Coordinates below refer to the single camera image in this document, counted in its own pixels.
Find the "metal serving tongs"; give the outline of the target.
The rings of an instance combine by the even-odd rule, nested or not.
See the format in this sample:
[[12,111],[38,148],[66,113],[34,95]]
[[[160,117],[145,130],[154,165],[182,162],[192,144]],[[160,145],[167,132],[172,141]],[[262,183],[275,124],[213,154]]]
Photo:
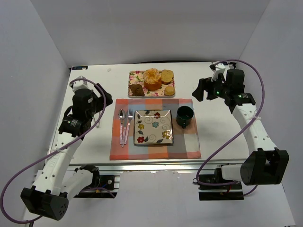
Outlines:
[[102,115],[103,115],[103,111],[100,111],[98,113],[98,117],[97,117],[97,115],[94,115],[94,117],[93,117],[96,128],[100,128],[100,121],[101,121]]

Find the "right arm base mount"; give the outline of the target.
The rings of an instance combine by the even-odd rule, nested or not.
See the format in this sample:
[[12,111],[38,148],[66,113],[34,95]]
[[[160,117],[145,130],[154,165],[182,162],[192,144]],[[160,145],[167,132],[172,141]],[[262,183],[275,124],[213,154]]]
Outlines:
[[198,184],[200,201],[239,201],[244,200],[241,183],[226,186],[206,186]]

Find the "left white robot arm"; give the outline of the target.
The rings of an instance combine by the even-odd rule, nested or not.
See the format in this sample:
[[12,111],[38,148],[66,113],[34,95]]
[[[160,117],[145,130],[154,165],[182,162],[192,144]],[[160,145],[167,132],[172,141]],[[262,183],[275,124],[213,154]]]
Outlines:
[[73,177],[64,180],[73,155],[91,128],[94,115],[113,102],[112,96],[100,84],[94,87],[100,96],[86,84],[77,82],[72,85],[72,105],[63,114],[54,147],[56,153],[46,160],[32,187],[24,188],[21,192],[21,199],[29,212],[60,220],[74,196],[85,188],[99,187],[99,168],[94,165],[83,165],[75,170]]

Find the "small round bun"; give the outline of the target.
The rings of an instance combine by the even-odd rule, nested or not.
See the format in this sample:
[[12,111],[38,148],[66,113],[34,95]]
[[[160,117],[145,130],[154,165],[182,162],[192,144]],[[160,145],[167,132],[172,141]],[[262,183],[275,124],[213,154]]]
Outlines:
[[164,89],[164,95],[165,96],[173,96],[175,95],[176,91],[175,91],[175,88],[174,87],[171,87],[171,86],[167,86],[165,89]]

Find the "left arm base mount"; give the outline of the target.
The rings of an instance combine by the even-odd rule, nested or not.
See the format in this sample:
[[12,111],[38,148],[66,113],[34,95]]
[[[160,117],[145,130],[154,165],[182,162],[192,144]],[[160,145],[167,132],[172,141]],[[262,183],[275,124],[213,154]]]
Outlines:
[[90,191],[80,192],[74,197],[91,198],[91,199],[105,199],[105,198],[113,199],[117,195],[119,189],[119,183],[120,183],[119,175],[101,175],[98,188],[102,187],[109,190],[110,192],[106,190],[94,189]]

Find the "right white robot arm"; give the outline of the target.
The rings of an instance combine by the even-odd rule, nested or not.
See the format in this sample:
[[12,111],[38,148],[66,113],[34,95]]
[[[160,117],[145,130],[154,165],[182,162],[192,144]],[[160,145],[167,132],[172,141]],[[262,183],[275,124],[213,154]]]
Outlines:
[[258,115],[260,110],[250,93],[244,91],[244,71],[231,69],[224,76],[214,73],[212,77],[200,79],[192,93],[199,102],[207,93],[207,100],[222,98],[244,135],[249,156],[242,164],[219,165],[209,182],[197,180],[205,186],[227,186],[243,182],[245,185],[280,184],[284,176],[289,154],[280,150],[270,139]]

